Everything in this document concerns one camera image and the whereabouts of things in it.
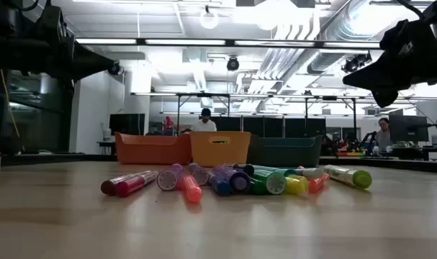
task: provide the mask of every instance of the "ventilation duct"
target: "ventilation duct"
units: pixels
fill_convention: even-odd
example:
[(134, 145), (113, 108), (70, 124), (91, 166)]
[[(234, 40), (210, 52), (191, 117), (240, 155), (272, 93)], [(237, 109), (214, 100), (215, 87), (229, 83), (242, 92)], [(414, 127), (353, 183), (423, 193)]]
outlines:
[[(390, 10), (389, 6), (370, 5), (370, 1), (351, 0), (348, 6), (320, 33), (319, 40), (370, 40), (397, 19), (395, 13), (387, 14), (386, 11)], [(307, 72), (324, 73), (343, 56), (343, 53), (318, 53), (308, 65)]]

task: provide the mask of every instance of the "orange marker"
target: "orange marker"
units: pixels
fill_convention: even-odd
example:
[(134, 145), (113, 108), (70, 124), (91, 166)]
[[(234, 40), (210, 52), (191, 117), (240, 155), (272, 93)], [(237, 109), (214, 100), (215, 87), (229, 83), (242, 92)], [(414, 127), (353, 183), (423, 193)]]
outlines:
[(188, 201), (199, 203), (202, 199), (202, 190), (193, 176), (184, 176), (181, 180), (181, 187), (186, 194)]

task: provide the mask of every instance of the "black equipment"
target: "black equipment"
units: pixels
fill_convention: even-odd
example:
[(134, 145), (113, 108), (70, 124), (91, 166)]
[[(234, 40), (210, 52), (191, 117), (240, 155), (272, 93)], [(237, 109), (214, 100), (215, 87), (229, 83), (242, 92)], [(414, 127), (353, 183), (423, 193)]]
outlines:
[(341, 70), (345, 73), (352, 73), (371, 62), (370, 53), (354, 55), (352, 58), (346, 59), (345, 65), (341, 66)]
[(391, 140), (397, 141), (428, 141), (428, 125), (423, 116), (389, 116), (389, 131)]
[(398, 91), (412, 84), (437, 83), (437, 1), (423, 13), (405, 0), (396, 1), (420, 19), (405, 19), (387, 30), (379, 43), (384, 50), (379, 59), (343, 78), (344, 84), (370, 90), (380, 107), (392, 104)]
[(361, 141), (361, 144), (359, 144), (359, 147), (364, 148), (365, 146), (365, 142), (369, 139), (370, 137), (370, 141), (369, 141), (369, 145), (367, 146), (367, 148), (364, 148), (366, 151), (366, 155), (371, 155), (373, 152), (372, 148), (371, 148), (371, 144), (375, 141), (375, 136), (377, 136), (377, 132), (370, 132), (367, 133), (365, 135), (365, 137), (363, 138), (363, 140)]
[(144, 114), (111, 114), (109, 117), (111, 135), (115, 132), (129, 135), (145, 134)]
[(229, 71), (236, 71), (239, 69), (239, 61), (237, 57), (230, 57), (229, 61), (227, 62), (226, 68)]
[(23, 0), (0, 0), (0, 68), (21, 71), (24, 75), (47, 73), (73, 85), (100, 71), (119, 73), (113, 60), (87, 50), (67, 30), (61, 8), (47, 0), (36, 22), (22, 12)]

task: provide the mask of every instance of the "glass wall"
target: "glass wall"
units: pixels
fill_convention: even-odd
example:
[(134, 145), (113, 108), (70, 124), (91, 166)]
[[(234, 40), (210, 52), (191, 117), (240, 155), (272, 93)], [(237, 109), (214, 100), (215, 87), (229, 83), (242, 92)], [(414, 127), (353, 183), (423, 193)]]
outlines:
[(14, 139), (19, 135), (26, 153), (67, 152), (71, 92), (46, 74), (23, 76), (12, 71), (6, 74), (6, 84), (12, 112), (5, 105), (1, 135)]

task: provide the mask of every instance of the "purple marker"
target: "purple marker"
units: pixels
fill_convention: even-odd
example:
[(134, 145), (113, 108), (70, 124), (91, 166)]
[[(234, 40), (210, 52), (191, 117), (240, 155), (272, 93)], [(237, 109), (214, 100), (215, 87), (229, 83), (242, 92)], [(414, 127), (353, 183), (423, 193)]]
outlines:
[(173, 191), (180, 185), (180, 180), (183, 177), (183, 166), (174, 164), (171, 167), (162, 170), (156, 179), (159, 188), (162, 191)]
[(190, 163), (188, 165), (188, 170), (200, 186), (204, 186), (209, 182), (209, 172), (196, 163)]
[(224, 177), (235, 193), (245, 193), (248, 191), (250, 177), (246, 173), (221, 165), (215, 166), (212, 170), (215, 175)]

